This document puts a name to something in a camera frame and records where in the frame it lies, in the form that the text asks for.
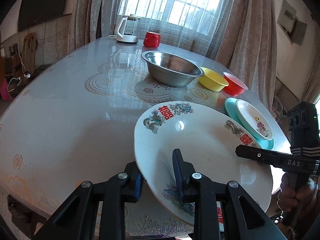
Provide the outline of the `person right hand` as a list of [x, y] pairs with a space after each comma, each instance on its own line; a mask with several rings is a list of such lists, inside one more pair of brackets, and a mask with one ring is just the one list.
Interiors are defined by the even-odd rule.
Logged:
[[284, 212], [290, 212], [294, 207], [302, 205], [302, 210], [309, 212], [316, 206], [318, 185], [312, 180], [295, 191], [289, 186], [292, 178], [286, 172], [281, 179], [277, 205]]

